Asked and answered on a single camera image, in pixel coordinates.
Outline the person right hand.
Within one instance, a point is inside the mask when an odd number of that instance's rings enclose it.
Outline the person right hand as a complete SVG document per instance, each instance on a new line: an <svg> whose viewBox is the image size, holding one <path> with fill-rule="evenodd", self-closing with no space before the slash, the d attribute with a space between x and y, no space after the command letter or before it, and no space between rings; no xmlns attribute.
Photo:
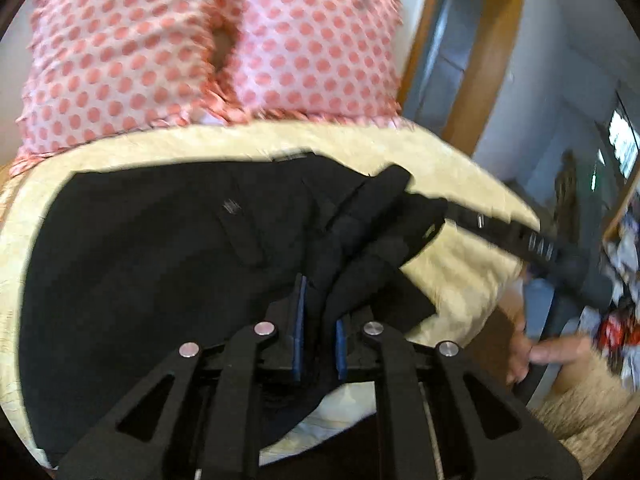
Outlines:
<svg viewBox="0 0 640 480"><path fill-rule="evenodd" d="M594 355L591 341L582 335L561 336L533 342L518 325L511 337L506 383L518 384L533 365L559 365L552 391L560 394L579 384L589 373Z"/></svg>

